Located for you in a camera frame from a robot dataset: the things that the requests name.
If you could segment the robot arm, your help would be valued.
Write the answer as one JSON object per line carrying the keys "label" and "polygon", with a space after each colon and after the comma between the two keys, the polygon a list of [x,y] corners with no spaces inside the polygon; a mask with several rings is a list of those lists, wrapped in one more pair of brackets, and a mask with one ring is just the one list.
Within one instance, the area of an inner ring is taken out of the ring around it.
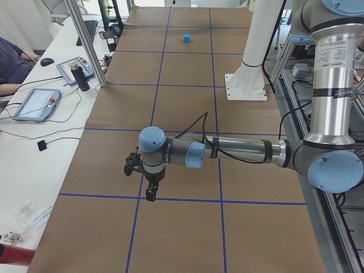
{"label": "robot arm", "polygon": [[151,126],[139,134],[135,170],[148,181],[146,199],[154,201],[167,164],[200,168],[205,157],[232,158],[250,164],[273,163],[306,177],[329,193],[359,184],[363,164],[349,136],[354,93],[354,55],[363,31],[362,1],[294,1],[291,32],[315,42],[311,125],[302,140],[249,140],[184,131],[171,138]]}

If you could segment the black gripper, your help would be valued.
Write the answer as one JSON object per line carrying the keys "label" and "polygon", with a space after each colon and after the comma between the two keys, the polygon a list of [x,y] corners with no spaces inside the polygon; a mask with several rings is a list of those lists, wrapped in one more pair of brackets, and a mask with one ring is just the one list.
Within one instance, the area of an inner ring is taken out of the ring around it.
{"label": "black gripper", "polygon": [[146,200],[154,202],[156,200],[157,187],[159,182],[162,181],[166,174],[166,165],[161,163],[157,166],[149,166],[143,163],[144,176],[149,182],[146,189]]}

